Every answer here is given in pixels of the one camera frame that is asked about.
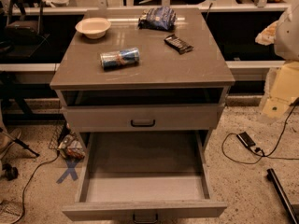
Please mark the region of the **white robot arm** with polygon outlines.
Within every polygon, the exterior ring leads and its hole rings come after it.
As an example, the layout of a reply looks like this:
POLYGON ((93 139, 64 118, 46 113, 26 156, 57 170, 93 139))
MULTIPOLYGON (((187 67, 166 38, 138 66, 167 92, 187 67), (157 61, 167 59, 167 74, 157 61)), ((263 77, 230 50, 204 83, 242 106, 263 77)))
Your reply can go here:
POLYGON ((277 70, 263 113, 269 118, 281 117, 299 98, 299 0, 294 0, 255 38, 260 45, 274 45, 277 56, 285 63, 277 70))

